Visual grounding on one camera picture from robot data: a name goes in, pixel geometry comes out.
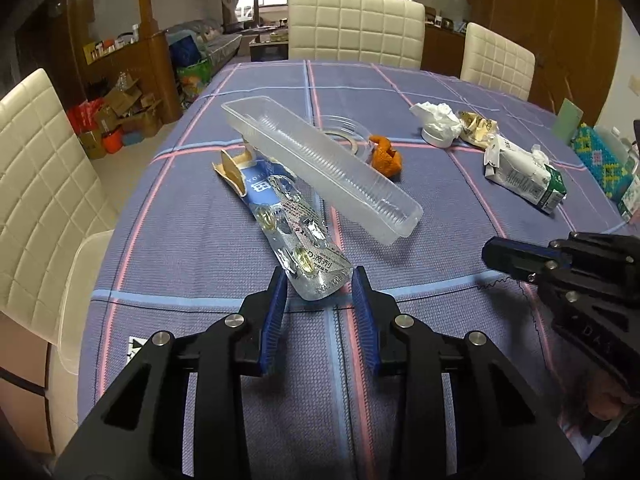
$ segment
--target cardboard piece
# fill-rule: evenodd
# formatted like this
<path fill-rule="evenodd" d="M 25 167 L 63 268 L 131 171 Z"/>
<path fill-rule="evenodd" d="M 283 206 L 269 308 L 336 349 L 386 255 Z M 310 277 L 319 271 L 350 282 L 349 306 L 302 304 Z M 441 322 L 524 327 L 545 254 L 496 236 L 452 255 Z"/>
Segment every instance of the cardboard piece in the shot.
<path fill-rule="evenodd" d="M 158 105 L 161 102 L 156 101 L 146 110 L 120 119 L 118 124 L 122 126 L 125 133 L 140 132 L 143 137 L 153 137 L 162 126 L 162 121 L 158 114 Z"/>
<path fill-rule="evenodd" d="M 78 139 L 84 148 L 86 156 L 90 159 L 103 158 L 107 154 L 107 151 L 102 145 L 102 133 L 100 130 L 84 132 L 78 135 Z"/>
<path fill-rule="evenodd" d="M 155 102 L 156 102 L 156 96 L 153 94 L 153 92 L 149 92 L 147 94 L 144 94 L 140 98 L 140 106 L 143 107 L 143 108 L 149 108 Z"/>
<path fill-rule="evenodd" d="M 104 96 L 104 102 L 120 117 L 123 117 L 142 96 L 142 92 L 136 86 L 137 82 L 137 79 L 130 79 L 129 74 L 127 74 L 126 89 L 120 90 L 118 88 L 112 88 L 109 93 Z"/>
<path fill-rule="evenodd" d="M 104 105 L 94 114 L 94 121 L 102 133 L 108 134 L 118 127 L 119 118 L 110 106 Z"/>
<path fill-rule="evenodd" d="M 551 128 L 551 132 L 567 146 L 571 144 L 571 139 L 575 131 L 580 126 L 582 110 L 574 105 L 569 99 L 564 99 L 556 122 Z"/>

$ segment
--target red bag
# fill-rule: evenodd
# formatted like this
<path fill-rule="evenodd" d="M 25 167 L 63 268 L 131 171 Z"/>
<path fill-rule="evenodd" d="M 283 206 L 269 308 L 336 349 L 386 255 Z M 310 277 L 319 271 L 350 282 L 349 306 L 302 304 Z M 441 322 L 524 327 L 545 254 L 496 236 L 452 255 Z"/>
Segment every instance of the red bag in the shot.
<path fill-rule="evenodd" d="M 76 132 L 76 135 L 98 129 L 98 124 L 96 124 L 94 121 L 94 114 L 100 109 L 103 104 L 104 99 L 100 97 L 91 102 L 85 101 L 78 106 L 74 106 L 66 113 L 66 116 L 69 117 L 69 122 Z"/>

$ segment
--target blue tablecloth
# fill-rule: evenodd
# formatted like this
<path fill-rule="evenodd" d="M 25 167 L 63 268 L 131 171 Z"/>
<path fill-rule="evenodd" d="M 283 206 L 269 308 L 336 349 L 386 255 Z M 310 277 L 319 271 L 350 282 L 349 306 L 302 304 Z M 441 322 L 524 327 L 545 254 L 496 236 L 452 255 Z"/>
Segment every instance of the blue tablecloth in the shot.
<path fill-rule="evenodd" d="M 550 313 L 535 290 L 497 280 L 480 253 L 494 235 L 546 245 L 571 230 L 625 233 L 626 226 L 578 157 L 551 134 L 551 113 L 455 78 L 372 64 L 227 66 L 189 108 L 149 164 L 105 257 L 82 342 L 80 419 L 126 364 L 130 336 L 200 332 L 236 311 L 247 294 L 266 288 L 276 259 L 246 206 L 211 167 L 220 149 L 239 142 L 220 105 L 257 95 L 309 121 L 343 116 L 393 140 L 404 161 L 399 185 L 424 208 L 422 221 L 411 237 L 387 247 L 317 203 L 334 240 L 403 312 L 455 336 L 484 331 L 585 457 L 594 442 L 587 444 L 571 426 L 565 393 L 589 366 L 587 359 L 551 331 Z M 485 179 L 475 148 L 426 144 L 409 112 L 424 101 L 495 119 L 501 133 L 526 150 L 540 144 L 564 176 L 566 201 L 546 215 Z M 300 187 L 311 201 L 312 190 Z M 292 290 L 289 295 L 276 373 L 242 382 L 254 478 L 385 478 L 398 382 L 376 380 L 366 369 L 347 296 L 308 304 Z M 186 472 L 193 394 L 191 384 Z M 453 456 L 449 463 L 454 467 Z"/>

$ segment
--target crumpled tissue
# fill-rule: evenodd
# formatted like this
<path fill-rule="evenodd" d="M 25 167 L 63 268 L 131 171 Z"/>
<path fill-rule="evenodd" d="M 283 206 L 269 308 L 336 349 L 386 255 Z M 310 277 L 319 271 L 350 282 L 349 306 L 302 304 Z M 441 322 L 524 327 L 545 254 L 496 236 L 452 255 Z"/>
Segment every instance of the crumpled tissue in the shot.
<path fill-rule="evenodd" d="M 462 133 L 463 125 L 446 103 L 418 103 L 409 108 L 422 121 L 422 138 L 438 148 L 448 148 Z"/>

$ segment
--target pink stripe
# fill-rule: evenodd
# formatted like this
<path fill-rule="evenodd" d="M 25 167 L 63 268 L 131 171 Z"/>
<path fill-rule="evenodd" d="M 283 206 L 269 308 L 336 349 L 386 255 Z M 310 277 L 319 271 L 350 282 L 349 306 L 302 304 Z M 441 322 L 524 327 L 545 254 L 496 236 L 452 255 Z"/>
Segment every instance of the pink stripe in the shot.
<path fill-rule="evenodd" d="M 109 348 L 109 343 L 111 342 L 111 329 L 113 327 L 113 318 L 116 313 L 116 301 L 113 303 L 109 302 L 109 316 L 107 319 L 107 330 L 104 335 L 104 349 L 102 351 L 102 363 L 100 364 L 100 378 L 98 384 L 98 398 L 102 396 L 104 391 L 107 389 L 107 374 L 105 372 L 107 367 L 107 349 Z"/>
<path fill-rule="evenodd" d="M 536 325 L 540 330 L 540 336 L 541 336 L 540 340 L 543 346 L 543 356 L 546 358 L 546 367 L 558 382 L 560 389 L 563 392 L 565 392 L 566 389 L 564 387 L 564 383 L 562 382 L 560 374 L 558 374 L 558 372 L 556 371 L 556 366 L 554 365 L 554 362 L 552 359 L 551 346 L 549 345 L 548 337 L 546 336 L 545 323 L 542 319 L 542 315 L 540 314 L 540 309 L 538 307 L 539 299 L 537 295 L 533 292 L 533 289 L 531 288 L 531 285 L 529 285 L 529 283 L 523 283 L 522 287 L 524 289 L 525 294 L 529 297 L 531 309 L 533 311 L 533 316 L 535 317 Z M 561 418 L 564 418 L 563 413 L 560 413 L 560 416 Z"/>
<path fill-rule="evenodd" d="M 133 233 L 131 236 L 131 239 L 129 241 L 129 246 L 127 248 L 127 253 L 125 254 L 124 257 L 124 262 L 122 264 L 122 266 L 120 267 L 120 272 L 118 273 L 118 278 L 116 281 L 116 286 L 115 286 L 115 290 L 121 290 L 122 289 L 122 283 L 124 282 L 124 276 L 125 273 L 127 272 L 127 267 L 129 267 L 129 261 L 131 259 L 131 253 L 133 252 L 133 247 L 136 243 L 136 239 L 138 238 L 138 235 L 140 234 L 140 228 L 142 227 L 142 222 L 145 220 L 146 214 L 149 211 L 149 208 L 151 207 L 151 203 L 153 202 L 156 193 L 158 192 L 158 189 L 160 187 L 160 185 L 162 184 L 162 181 L 164 180 L 164 176 L 167 174 L 167 172 L 169 171 L 169 168 L 171 167 L 171 164 L 174 162 L 174 160 L 170 160 L 169 162 L 166 162 L 164 164 L 164 168 L 162 168 L 162 171 L 160 172 L 160 175 L 158 176 L 158 179 L 156 180 L 156 184 L 151 192 L 151 194 L 149 195 L 149 197 L 146 199 L 145 205 L 142 209 L 142 212 L 140 213 L 140 215 L 138 216 L 138 221 L 136 222 L 136 225 L 133 229 Z M 116 314 L 116 303 L 110 303 L 110 310 L 109 310 L 109 317 L 107 320 L 107 328 L 106 328 L 106 334 L 104 337 L 104 345 L 103 345 L 103 350 L 102 350 L 102 361 L 100 362 L 100 382 L 99 382 L 99 388 L 98 388 L 98 396 L 101 397 L 102 394 L 104 393 L 105 389 L 106 389 L 106 382 L 107 382 L 107 359 L 109 357 L 109 344 L 111 342 L 111 329 L 112 329 L 112 325 L 113 325 L 113 319 L 115 317 Z"/>
<path fill-rule="evenodd" d="M 382 70 L 380 70 L 380 69 L 379 69 L 377 66 L 375 66 L 373 63 L 371 63 L 371 66 L 372 66 L 373 68 L 375 68 L 375 69 L 376 69 L 376 72 L 378 72 L 378 73 L 379 73 L 379 74 L 380 74 L 380 75 L 385 79 L 385 81 L 386 81 L 387 83 L 389 83 L 389 84 L 391 85 L 391 87 L 392 87 L 396 92 L 398 92 L 398 93 L 400 94 L 400 97 L 401 97 L 402 99 L 404 99 L 405 101 L 407 101 L 407 102 L 409 103 L 409 106 L 413 106 L 413 105 L 414 105 L 411 101 L 409 101 L 409 98 L 408 98 L 406 95 L 404 95 L 404 94 L 400 91 L 400 89 L 396 86 L 396 83 L 394 83 L 393 81 L 391 81 L 391 79 L 389 79 L 389 78 L 388 78 L 388 77 L 387 77 L 387 76 L 382 72 Z"/>
<path fill-rule="evenodd" d="M 462 175 L 465 177 L 466 183 L 469 184 L 469 186 L 471 186 L 471 189 L 473 190 L 475 196 L 478 198 L 478 200 L 480 201 L 480 204 L 482 205 L 482 209 L 484 209 L 484 211 L 487 213 L 489 217 L 489 220 L 491 220 L 491 223 L 494 225 L 496 232 L 501 237 L 506 238 L 507 235 L 502 230 L 500 222 L 498 222 L 498 219 L 495 217 L 494 212 L 489 207 L 488 203 L 482 196 L 482 193 L 480 193 L 480 190 L 476 187 L 476 184 L 471 179 L 469 174 L 466 172 L 465 168 L 462 166 L 462 164 L 460 164 L 460 162 L 457 160 L 456 156 L 453 153 L 449 153 L 449 156 L 451 157 L 451 160 L 453 160 L 453 163 L 460 170 L 460 173 L 462 173 Z"/>
<path fill-rule="evenodd" d="M 426 142 L 397 142 L 395 140 L 391 141 L 392 147 L 399 146 L 400 148 L 427 148 L 430 150 L 440 150 L 440 148 L 436 146 L 432 146 Z M 484 153 L 482 150 L 477 148 L 468 148 L 466 146 L 449 146 L 446 150 L 452 150 L 454 152 L 471 152 L 471 153 Z"/>
<path fill-rule="evenodd" d="M 375 65 L 372 65 L 372 66 L 380 73 L 380 75 L 382 75 L 383 78 L 385 78 L 391 84 L 391 86 L 404 98 L 405 101 L 407 101 L 410 105 L 412 104 L 412 102 L 409 101 L 409 99 L 404 94 L 402 94 L 402 92 L 398 89 L 398 87 L 390 79 L 388 79 L 382 73 L 382 71 L 378 69 L 378 67 L 376 67 Z M 458 94 L 453 88 L 450 88 L 443 81 L 441 81 L 441 80 L 439 80 L 439 81 L 443 86 L 448 88 L 450 91 L 452 91 L 458 97 L 460 97 L 463 101 L 467 102 L 466 99 L 464 99 L 460 94 Z M 470 175 L 466 172 L 466 170 L 462 166 L 462 164 L 460 164 L 460 162 L 457 160 L 456 156 L 452 153 L 452 151 L 453 150 L 451 150 L 451 149 L 447 150 L 447 153 L 449 154 L 451 160 L 458 167 L 458 169 L 460 170 L 462 175 L 465 177 L 466 182 L 469 184 L 469 186 L 473 190 L 474 194 L 478 198 L 480 204 L 482 205 L 482 208 L 487 213 L 487 215 L 488 215 L 492 225 L 494 226 L 496 232 L 501 237 L 506 238 L 506 234 L 504 233 L 504 229 L 500 225 L 500 222 L 498 222 L 498 219 L 496 218 L 494 212 L 491 210 L 491 208 L 489 207 L 489 204 L 487 203 L 487 201 L 482 196 L 482 193 L 480 193 L 480 190 L 478 189 L 478 187 L 476 186 L 474 181 L 471 179 Z M 543 357 L 545 357 L 545 361 L 547 363 L 547 366 L 548 366 L 549 370 L 551 371 L 551 373 L 554 375 L 554 377 L 556 378 L 556 380 L 560 384 L 560 387 L 564 390 L 564 386 L 563 386 L 563 384 L 562 384 L 562 382 L 560 380 L 559 375 L 556 373 L 556 369 L 555 369 L 554 364 L 553 364 L 553 359 L 552 359 L 552 355 L 551 355 L 551 347 L 549 346 L 548 338 L 546 337 L 545 327 L 544 327 L 544 324 L 542 322 L 542 316 L 540 316 L 540 312 L 539 312 L 539 310 L 538 310 L 538 308 L 536 306 L 536 297 L 533 294 L 533 291 L 530 289 L 530 286 L 528 284 L 524 284 L 524 287 L 525 287 L 525 290 L 527 291 L 527 293 L 528 293 L 528 295 L 529 295 L 529 297 L 531 299 L 531 305 L 532 305 L 532 309 L 534 311 L 534 316 L 536 317 L 536 323 L 540 327 L 541 343 L 542 343 L 542 346 L 543 346 Z"/>
<path fill-rule="evenodd" d="M 240 64 L 236 65 L 235 68 L 229 73 L 229 75 L 226 76 L 226 78 L 222 81 L 222 83 L 220 83 L 220 85 L 218 86 L 214 94 L 211 96 L 211 98 L 207 100 L 207 102 L 203 105 L 203 107 L 198 111 L 196 116 L 190 121 L 189 126 L 187 126 L 187 129 L 182 134 L 182 137 L 178 141 L 177 146 L 181 146 L 183 144 L 183 142 L 185 141 L 185 139 L 193 129 L 194 124 L 201 117 L 205 108 L 207 108 L 209 104 L 213 101 L 213 99 L 215 99 L 216 95 L 218 95 L 220 90 L 222 90 L 222 87 L 226 84 L 226 82 L 229 81 L 229 78 L 231 78 L 231 76 L 234 74 L 234 72 L 236 71 L 236 68 L 238 68 L 239 65 Z M 140 234 L 140 228 L 142 227 L 142 223 L 145 220 L 146 214 L 148 213 L 149 208 L 151 207 L 151 203 L 156 197 L 156 193 L 158 192 L 158 189 L 160 188 L 160 185 L 162 184 L 162 181 L 164 180 L 165 175 L 169 171 L 169 168 L 171 167 L 171 165 L 174 163 L 174 159 L 175 159 L 175 156 L 172 156 L 171 159 L 165 163 L 164 168 L 162 168 L 162 171 L 156 178 L 156 183 L 152 189 L 151 194 L 149 195 L 149 197 L 147 197 L 145 205 L 143 206 L 143 209 L 140 215 L 138 216 L 138 220 L 136 221 L 136 225 L 134 227 L 132 236 L 129 240 L 129 246 L 127 247 L 127 252 L 124 258 L 124 262 L 120 267 L 120 272 L 118 273 L 115 290 L 120 290 L 122 287 L 122 283 L 124 282 L 124 277 L 127 272 L 127 267 L 129 267 L 129 261 L 131 258 L 131 254 L 133 252 L 134 245 L 136 243 L 138 235 Z M 116 303 L 110 303 L 110 310 L 107 318 L 107 327 L 106 327 L 106 333 L 104 336 L 104 345 L 102 346 L 102 359 L 100 362 L 100 373 L 99 373 L 99 380 L 98 380 L 98 397 L 101 397 L 104 391 L 106 390 L 107 360 L 109 357 L 109 346 L 111 343 L 111 330 L 113 328 L 113 320 L 116 315 L 116 305 L 117 305 Z"/>
<path fill-rule="evenodd" d="M 574 170 L 574 171 L 587 171 L 587 167 L 583 166 L 581 168 L 576 168 L 575 166 L 570 166 L 569 164 L 565 164 L 564 162 L 558 162 L 557 160 L 551 161 L 553 166 L 560 166 L 561 168 L 565 168 L 566 170 Z"/>
<path fill-rule="evenodd" d="M 241 63 L 238 63 L 237 65 L 235 65 L 233 67 L 232 70 L 229 71 L 229 74 L 223 79 L 222 83 L 220 83 L 218 85 L 218 88 L 216 88 L 216 91 L 213 92 L 211 97 L 209 99 L 207 99 L 207 102 L 205 102 L 202 105 L 202 108 L 200 108 L 200 110 L 198 110 L 198 113 L 196 113 L 195 117 L 193 119 L 191 119 L 191 121 L 189 122 L 189 126 L 187 126 L 187 129 L 184 131 L 184 133 L 180 137 L 180 140 L 178 140 L 178 143 L 176 144 L 176 147 L 182 146 L 184 144 L 184 141 L 187 140 L 187 137 L 191 133 L 191 130 L 193 130 L 193 127 L 198 122 L 198 119 L 201 117 L 201 115 L 204 113 L 204 111 L 209 107 L 209 105 L 213 102 L 213 99 L 215 99 L 216 96 L 220 93 L 220 91 L 222 90 L 222 87 L 226 84 L 227 81 L 229 81 L 229 78 L 231 78 L 231 76 L 236 72 L 236 70 L 238 69 L 238 67 L 240 65 L 241 65 Z"/>
<path fill-rule="evenodd" d="M 316 78 L 314 77 L 314 71 L 311 68 L 311 63 L 309 61 L 306 62 L 307 68 L 309 70 L 309 82 L 311 83 L 311 94 L 314 98 L 314 106 L 316 108 L 316 113 L 318 116 L 316 119 L 318 120 L 318 124 L 316 126 L 318 128 L 322 128 L 322 117 L 320 116 L 320 105 L 318 103 L 318 93 L 316 92 Z"/>
<path fill-rule="evenodd" d="M 569 219 L 569 215 L 567 215 L 566 211 L 564 210 L 564 208 L 562 207 L 561 204 L 558 204 L 558 211 L 560 212 L 560 214 L 564 217 L 564 221 L 566 222 L 566 224 L 569 226 L 569 229 L 571 231 L 575 231 L 575 227 L 574 227 L 574 223 L 571 222 L 571 220 Z"/>
<path fill-rule="evenodd" d="M 165 158 L 174 158 L 178 155 L 187 155 L 188 153 L 201 153 L 201 152 L 220 152 L 221 150 L 234 150 L 236 148 L 242 148 L 242 144 L 231 144 L 229 146 L 199 146 L 197 148 L 189 148 L 187 150 L 180 150 L 178 152 L 163 153 L 156 156 L 149 164 L 154 163 L 156 160 L 163 160 Z"/>
<path fill-rule="evenodd" d="M 311 67 L 311 63 L 307 61 L 307 68 L 309 72 L 309 82 L 311 83 L 311 92 L 314 99 L 314 107 L 316 108 L 316 115 L 318 119 L 317 126 L 322 128 L 320 120 L 321 112 L 318 102 L 318 94 L 316 93 L 316 79 L 314 78 L 314 72 Z M 340 220 L 338 218 L 338 212 L 335 208 L 331 208 L 331 220 L 334 231 L 335 244 L 344 250 L 344 243 L 342 240 L 342 232 L 340 230 Z M 348 284 L 347 290 L 351 289 L 351 284 Z M 362 441 L 364 444 L 364 462 L 365 470 L 367 472 L 367 478 L 369 480 L 376 479 L 376 470 L 374 467 L 374 451 L 373 451 L 373 437 L 369 431 L 369 424 L 371 421 L 369 413 L 369 405 L 367 403 L 367 385 L 364 382 L 364 363 L 362 362 L 362 355 L 360 354 L 360 346 L 358 344 L 358 327 L 354 320 L 353 309 L 347 310 L 347 328 L 349 332 L 349 343 L 351 346 L 351 359 L 353 361 L 353 380 L 356 386 L 356 399 L 358 402 L 358 413 L 360 414 L 360 432 L 362 434 Z"/>

